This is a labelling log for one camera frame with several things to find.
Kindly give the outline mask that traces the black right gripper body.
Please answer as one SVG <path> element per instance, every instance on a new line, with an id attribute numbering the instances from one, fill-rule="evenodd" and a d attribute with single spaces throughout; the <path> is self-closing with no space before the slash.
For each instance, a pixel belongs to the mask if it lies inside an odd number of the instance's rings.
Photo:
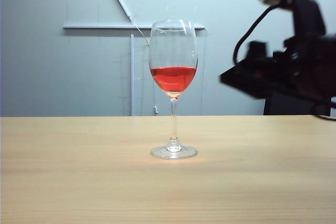
<path id="1" fill-rule="evenodd" d="M 255 97 L 285 94 L 335 108 L 335 34 L 285 41 L 285 51 L 268 57 L 265 44 L 252 41 L 246 54 L 246 74 L 255 82 Z"/>

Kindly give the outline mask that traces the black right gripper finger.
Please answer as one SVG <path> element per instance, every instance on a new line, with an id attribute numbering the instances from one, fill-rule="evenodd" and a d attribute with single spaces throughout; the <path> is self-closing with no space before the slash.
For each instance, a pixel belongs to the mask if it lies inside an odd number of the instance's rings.
<path id="1" fill-rule="evenodd" d="M 274 92 L 270 70 L 258 61 L 244 59 L 220 74 L 219 80 L 255 99 L 270 98 Z"/>

